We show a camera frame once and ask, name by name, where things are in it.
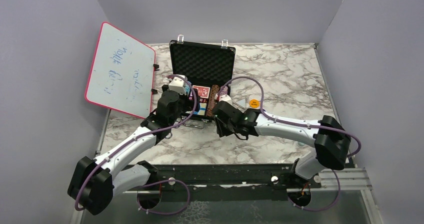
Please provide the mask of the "purple green chip stack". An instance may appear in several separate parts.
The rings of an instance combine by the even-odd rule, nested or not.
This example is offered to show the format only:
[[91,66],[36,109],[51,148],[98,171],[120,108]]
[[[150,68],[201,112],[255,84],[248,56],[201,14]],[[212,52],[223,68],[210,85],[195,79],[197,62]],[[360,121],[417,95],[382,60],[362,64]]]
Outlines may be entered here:
[[229,91],[229,87],[228,86],[223,86],[221,87],[219,93],[218,93],[218,97],[221,97],[223,95],[227,95]]

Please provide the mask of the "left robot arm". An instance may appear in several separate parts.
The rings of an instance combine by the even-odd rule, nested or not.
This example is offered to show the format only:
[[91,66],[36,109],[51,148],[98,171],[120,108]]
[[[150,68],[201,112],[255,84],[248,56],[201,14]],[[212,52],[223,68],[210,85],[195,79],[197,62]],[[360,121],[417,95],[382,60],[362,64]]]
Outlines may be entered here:
[[113,197],[130,189],[141,187],[161,192],[163,183],[158,170],[147,161],[127,168],[127,165],[144,151],[165,139],[172,129],[186,122],[184,113],[199,110],[199,95],[196,90],[162,93],[157,108],[146,117],[141,125],[123,142],[107,153],[81,158],[73,172],[67,194],[74,199],[76,211],[87,210],[98,215],[106,209]]

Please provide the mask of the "clear plastic triangle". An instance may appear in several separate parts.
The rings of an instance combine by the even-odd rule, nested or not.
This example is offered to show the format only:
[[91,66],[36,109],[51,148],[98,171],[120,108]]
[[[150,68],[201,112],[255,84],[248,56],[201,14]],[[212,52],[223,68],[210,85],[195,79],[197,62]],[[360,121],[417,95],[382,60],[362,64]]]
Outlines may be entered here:
[[246,110],[246,108],[247,108],[246,102],[245,102],[244,99],[240,100],[240,101],[234,101],[233,104],[241,110]]

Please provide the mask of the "pink framed whiteboard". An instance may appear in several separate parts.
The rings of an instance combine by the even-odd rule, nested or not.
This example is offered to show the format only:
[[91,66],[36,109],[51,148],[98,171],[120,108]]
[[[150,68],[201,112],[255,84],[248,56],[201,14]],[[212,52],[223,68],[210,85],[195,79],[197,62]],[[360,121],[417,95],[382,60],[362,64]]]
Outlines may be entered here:
[[156,52],[103,22],[84,97],[89,103],[145,118],[152,108]]

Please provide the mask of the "blue playing card deck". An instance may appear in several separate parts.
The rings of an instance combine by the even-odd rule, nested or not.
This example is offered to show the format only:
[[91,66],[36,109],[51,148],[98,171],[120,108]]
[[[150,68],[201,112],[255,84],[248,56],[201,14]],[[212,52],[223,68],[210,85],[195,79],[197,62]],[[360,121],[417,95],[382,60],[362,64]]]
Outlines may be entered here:
[[196,115],[204,116],[206,114],[207,110],[207,103],[200,102],[198,104],[199,110],[195,112]]

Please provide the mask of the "red playing card deck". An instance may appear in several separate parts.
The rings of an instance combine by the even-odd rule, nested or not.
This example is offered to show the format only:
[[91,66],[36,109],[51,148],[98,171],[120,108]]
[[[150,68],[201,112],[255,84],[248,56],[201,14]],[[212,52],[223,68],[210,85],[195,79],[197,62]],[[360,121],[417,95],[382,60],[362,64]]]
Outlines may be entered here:
[[194,85],[193,88],[197,91],[200,98],[209,99],[211,93],[210,87]]

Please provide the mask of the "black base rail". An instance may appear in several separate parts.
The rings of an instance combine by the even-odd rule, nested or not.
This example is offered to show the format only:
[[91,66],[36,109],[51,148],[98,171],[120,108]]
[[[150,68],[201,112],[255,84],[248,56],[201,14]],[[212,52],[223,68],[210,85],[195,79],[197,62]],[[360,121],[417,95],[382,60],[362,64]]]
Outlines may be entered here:
[[289,164],[157,165],[146,161],[124,167],[101,194],[133,191],[144,208],[159,202],[294,201],[306,206],[323,174],[301,179]]

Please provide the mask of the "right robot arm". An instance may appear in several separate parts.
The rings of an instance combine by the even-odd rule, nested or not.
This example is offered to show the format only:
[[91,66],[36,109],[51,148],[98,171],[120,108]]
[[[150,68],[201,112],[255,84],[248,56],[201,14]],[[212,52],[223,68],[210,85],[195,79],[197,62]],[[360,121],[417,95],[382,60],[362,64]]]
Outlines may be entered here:
[[289,173],[289,183],[300,188],[323,169],[343,170],[351,138],[332,116],[320,120],[284,118],[259,109],[241,112],[225,101],[213,108],[216,132],[220,137],[234,134],[238,139],[249,136],[272,136],[306,144],[313,150],[297,159]]

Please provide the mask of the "black poker case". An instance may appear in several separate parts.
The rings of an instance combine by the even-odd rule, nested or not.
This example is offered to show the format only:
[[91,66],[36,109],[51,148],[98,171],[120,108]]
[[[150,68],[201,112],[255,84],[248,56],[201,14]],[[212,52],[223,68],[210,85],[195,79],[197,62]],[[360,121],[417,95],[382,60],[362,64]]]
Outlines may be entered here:
[[236,48],[223,39],[220,45],[184,41],[169,42],[172,73],[184,75],[193,86],[223,86],[233,77]]

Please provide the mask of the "orange black chip stack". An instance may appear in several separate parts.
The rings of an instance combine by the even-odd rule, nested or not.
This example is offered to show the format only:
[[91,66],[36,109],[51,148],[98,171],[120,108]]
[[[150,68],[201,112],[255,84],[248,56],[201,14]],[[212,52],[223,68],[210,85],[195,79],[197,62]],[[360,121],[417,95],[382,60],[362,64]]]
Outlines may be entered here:
[[205,114],[207,117],[211,117],[213,115],[212,110],[217,103],[215,96],[217,95],[219,90],[220,90],[220,87],[216,84],[211,87],[211,92],[210,92],[211,94],[209,97],[209,102],[208,102],[206,114]]

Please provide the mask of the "orange dealer button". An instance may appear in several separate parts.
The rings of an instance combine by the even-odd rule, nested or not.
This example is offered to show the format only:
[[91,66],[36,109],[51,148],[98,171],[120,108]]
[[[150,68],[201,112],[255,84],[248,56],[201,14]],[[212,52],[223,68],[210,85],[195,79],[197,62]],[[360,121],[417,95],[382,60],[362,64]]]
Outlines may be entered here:
[[254,108],[254,109],[260,108],[260,104],[261,104],[260,101],[259,100],[256,100],[256,99],[251,99],[249,101],[250,108]]

